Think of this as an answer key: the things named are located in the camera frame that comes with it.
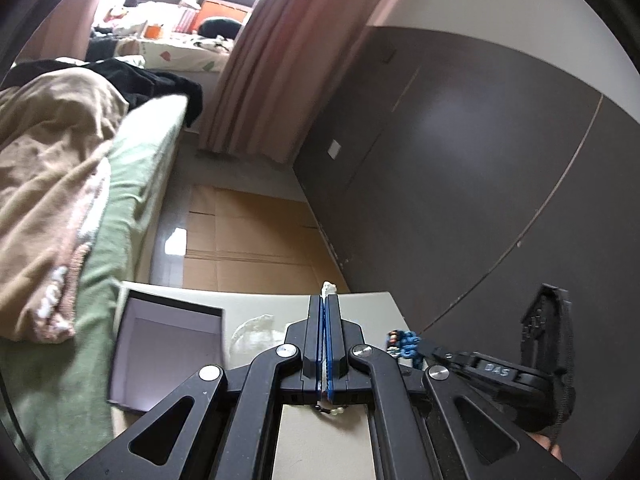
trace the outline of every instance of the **curtain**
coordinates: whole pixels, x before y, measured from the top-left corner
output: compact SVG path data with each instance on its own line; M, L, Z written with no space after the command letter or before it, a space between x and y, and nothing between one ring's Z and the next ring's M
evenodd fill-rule
M62 0L24 45L17 60L84 59L100 0Z
M200 147L292 162L379 0L260 0L205 106Z

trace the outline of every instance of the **wall outlet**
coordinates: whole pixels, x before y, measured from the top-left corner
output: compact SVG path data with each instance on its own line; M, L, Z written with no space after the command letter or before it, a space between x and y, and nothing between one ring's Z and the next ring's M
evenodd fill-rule
M329 146L329 149L326 150L326 152L329 154L329 156L335 160L335 157L338 156L338 152L340 152L340 148L341 145L338 144L338 141L334 139L334 141L331 143L331 145Z

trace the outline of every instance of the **flattened cardboard box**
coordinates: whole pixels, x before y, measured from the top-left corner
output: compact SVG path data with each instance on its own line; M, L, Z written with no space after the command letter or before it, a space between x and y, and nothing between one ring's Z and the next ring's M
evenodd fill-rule
M182 286L254 294L348 292L308 205L194 186Z

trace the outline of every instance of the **open box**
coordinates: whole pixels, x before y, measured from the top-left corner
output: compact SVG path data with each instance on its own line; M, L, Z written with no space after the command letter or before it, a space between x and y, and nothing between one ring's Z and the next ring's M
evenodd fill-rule
M145 413L203 366L223 365L223 311L125 292L108 402Z

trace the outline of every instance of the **triangular cutout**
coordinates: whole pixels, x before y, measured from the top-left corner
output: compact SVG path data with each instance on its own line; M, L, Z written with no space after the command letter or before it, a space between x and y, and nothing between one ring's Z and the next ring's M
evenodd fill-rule
M492 464L518 450L518 443L471 402L464 397L457 397L455 405L482 464Z
M183 397L129 444L129 450L156 465L169 460L175 441L193 407L193 397Z

